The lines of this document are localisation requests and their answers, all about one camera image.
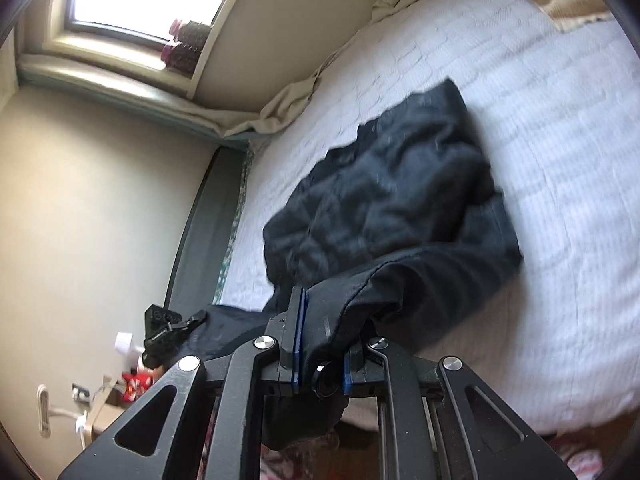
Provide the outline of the dark navy padded coat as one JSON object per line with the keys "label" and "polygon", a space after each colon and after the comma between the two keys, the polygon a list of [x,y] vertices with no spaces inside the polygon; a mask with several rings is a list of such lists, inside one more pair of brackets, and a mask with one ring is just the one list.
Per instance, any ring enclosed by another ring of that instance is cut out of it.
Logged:
{"label": "dark navy padded coat", "polygon": [[180,354],[210,360],[261,335],[306,292],[299,393],[266,403],[262,440],[280,450],[326,434],[348,401],[346,353],[382,336],[417,352],[480,310],[522,255],[468,109],[445,80],[328,151],[265,225],[273,293],[259,311],[211,304]]}

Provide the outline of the red patterned bag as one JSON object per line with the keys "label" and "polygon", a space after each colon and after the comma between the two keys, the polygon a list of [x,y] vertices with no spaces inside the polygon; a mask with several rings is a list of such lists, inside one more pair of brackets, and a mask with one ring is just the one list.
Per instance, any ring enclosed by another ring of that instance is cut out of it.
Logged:
{"label": "red patterned bag", "polygon": [[153,375],[147,372],[122,372],[124,381],[124,393],[122,400],[125,403],[137,401],[142,394],[145,394],[152,387]]}

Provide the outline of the cardboard box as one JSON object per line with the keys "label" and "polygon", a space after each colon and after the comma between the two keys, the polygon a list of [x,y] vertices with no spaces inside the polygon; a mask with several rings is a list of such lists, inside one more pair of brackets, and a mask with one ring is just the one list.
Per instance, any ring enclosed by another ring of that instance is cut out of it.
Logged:
{"label": "cardboard box", "polygon": [[122,400],[125,384],[122,378],[103,377],[103,384],[96,390],[90,402],[90,410],[81,435],[89,445],[104,433],[126,411],[128,404]]}

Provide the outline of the grey padded headboard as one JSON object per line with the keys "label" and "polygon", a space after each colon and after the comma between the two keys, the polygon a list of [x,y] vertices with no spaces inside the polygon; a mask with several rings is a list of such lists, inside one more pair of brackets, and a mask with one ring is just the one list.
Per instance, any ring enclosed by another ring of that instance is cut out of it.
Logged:
{"label": "grey padded headboard", "polygon": [[186,219],[164,307],[185,318],[214,300],[239,203],[245,154],[217,148]]}

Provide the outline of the green floral bed sheet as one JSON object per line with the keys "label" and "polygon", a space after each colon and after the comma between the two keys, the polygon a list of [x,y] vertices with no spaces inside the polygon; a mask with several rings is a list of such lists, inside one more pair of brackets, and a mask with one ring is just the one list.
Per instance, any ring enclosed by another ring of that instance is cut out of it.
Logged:
{"label": "green floral bed sheet", "polygon": [[222,263],[218,273],[218,280],[213,296],[213,304],[221,303],[222,293],[224,292],[224,285],[226,284],[228,278],[229,266],[233,256],[234,243],[236,240],[236,236],[238,235],[239,224],[246,202],[248,175],[250,174],[250,170],[252,169],[254,157],[255,155],[253,151],[248,150],[243,159],[238,202],[236,203],[234,216],[231,223],[231,232],[228,240],[228,245],[226,251],[224,252],[224,258],[222,258]]}

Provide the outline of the beige left curtain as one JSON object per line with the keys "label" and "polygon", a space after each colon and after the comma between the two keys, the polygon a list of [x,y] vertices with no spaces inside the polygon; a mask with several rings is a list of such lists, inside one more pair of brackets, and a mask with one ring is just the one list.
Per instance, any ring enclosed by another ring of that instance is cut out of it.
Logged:
{"label": "beige left curtain", "polygon": [[77,91],[220,143],[259,139],[285,129],[303,113],[320,78],[319,73],[314,73],[306,80],[289,84],[260,112],[253,113],[213,110],[152,84],[50,55],[21,55],[17,73],[32,84]]}

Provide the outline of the dark jar, pink lid, left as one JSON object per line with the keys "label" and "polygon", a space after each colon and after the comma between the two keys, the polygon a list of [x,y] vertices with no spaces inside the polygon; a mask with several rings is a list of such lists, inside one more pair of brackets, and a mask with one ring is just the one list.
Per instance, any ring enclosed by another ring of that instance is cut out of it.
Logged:
{"label": "dark jar, pink lid, left", "polygon": [[197,47],[192,47],[182,42],[171,42],[163,46],[160,51],[160,59],[170,70],[186,76],[192,76],[198,65],[201,52],[202,50]]}

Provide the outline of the dark jar, pink lid, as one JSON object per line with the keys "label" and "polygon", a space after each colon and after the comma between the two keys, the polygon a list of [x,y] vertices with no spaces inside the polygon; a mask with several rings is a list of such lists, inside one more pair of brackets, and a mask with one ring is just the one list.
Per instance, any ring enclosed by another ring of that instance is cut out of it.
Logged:
{"label": "dark jar, pink lid,", "polygon": [[169,35],[175,42],[198,50],[204,48],[209,32],[209,25],[181,20],[173,21],[169,29]]}
{"label": "dark jar, pink lid,", "polygon": [[160,59],[170,70],[186,76],[192,76],[198,65],[201,52],[202,50],[197,47],[192,47],[182,42],[171,42],[163,46],[160,51]]}

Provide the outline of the dark jar, pink lid, right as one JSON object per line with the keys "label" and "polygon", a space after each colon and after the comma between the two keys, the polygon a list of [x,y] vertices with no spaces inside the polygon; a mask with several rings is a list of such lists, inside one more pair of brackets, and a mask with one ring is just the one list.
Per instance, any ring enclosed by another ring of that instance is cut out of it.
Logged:
{"label": "dark jar, pink lid, right", "polygon": [[169,35],[175,42],[198,50],[204,48],[209,32],[209,25],[181,20],[173,21],[169,29]]}

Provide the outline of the white quilted bed cover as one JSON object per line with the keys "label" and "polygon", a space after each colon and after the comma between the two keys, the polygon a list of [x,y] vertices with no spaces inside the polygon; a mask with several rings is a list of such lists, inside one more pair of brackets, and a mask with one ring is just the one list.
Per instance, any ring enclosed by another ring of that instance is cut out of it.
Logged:
{"label": "white quilted bed cover", "polygon": [[639,405],[639,60],[620,25],[559,32],[527,0],[420,0],[360,32],[306,110],[258,150],[217,299],[272,293],[262,230],[359,125],[443,79],[458,86],[503,190],[518,278],[434,346],[542,434]]}

